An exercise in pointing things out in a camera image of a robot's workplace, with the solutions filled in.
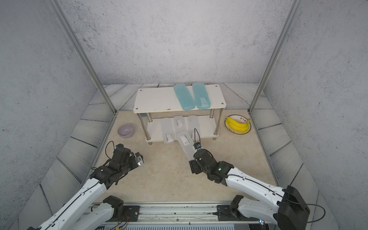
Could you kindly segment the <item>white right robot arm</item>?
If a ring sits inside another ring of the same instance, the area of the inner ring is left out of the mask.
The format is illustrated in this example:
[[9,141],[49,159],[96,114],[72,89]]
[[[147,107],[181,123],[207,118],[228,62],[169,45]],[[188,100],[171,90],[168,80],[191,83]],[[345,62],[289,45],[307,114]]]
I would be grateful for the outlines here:
[[255,198],[254,201],[236,196],[230,215],[264,220],[277,225],[281,230],[304,230],[310,209],[300,192],[292,187],[282,188],[255,179],[232,164],[217,162],[206,149],[197,150],[189,162],[192,173],[204,173],[216,184],[232,187]]

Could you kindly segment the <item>plain teal pencil case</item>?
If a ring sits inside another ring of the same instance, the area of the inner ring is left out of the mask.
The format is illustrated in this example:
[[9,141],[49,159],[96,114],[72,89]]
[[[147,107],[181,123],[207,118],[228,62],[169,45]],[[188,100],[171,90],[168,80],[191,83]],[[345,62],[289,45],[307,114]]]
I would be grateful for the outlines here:
[[195,109],[196,103],[186,85],[177,84],[173,87],[173,89],[184,111]]

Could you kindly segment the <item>teal pencil case with label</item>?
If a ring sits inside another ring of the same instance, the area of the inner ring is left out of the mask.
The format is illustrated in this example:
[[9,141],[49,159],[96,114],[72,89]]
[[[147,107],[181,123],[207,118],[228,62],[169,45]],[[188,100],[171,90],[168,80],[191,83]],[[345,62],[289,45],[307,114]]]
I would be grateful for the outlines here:
[[208,92],[204,83],[193,83],[192,90],[194,93],[196,107],[200,110],[207,110],[211,107]]

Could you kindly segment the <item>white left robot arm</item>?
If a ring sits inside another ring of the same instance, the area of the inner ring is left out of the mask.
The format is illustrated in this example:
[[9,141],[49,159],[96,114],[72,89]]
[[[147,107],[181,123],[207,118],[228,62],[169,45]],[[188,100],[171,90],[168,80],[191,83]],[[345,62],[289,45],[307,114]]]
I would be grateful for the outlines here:
[[128,172],[143,165],[140,153],[114,153],[113,158],[96,168],[82,188],[59,210],[37,227],[38,230],[94,230],[116,214],[122,214],[124,202],[114,196],[86,218],[78,221],[84,211]]

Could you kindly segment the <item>clear pencil case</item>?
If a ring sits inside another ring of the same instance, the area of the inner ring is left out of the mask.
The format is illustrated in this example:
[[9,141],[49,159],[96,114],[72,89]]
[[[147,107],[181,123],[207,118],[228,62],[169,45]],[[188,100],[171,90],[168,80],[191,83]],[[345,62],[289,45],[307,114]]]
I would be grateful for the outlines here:
[[188,160],[189,161],[193,160],[196,151],[194,149],[194,142],[191,136],[188,134],[188,132],[187,131],[180,132],[179,134],[176,135],[176,139],[179,142]]
[[165,144],[170,144],[175,141],[175,133],[172,125],[172,120],[170,118],[163,118],[161,120],[163,142]]
[[179,134],[181,132],[187,132],[186,120],[183,116],[176,116],[173,118],[173,126],[175,134]]
[[189,116],[187,119],[187,123],[188,123],[188,134],[190,135],[191,139],[194,141],[196,136],[196,140],[198,140],[198,135],[200,135],[198,116]]

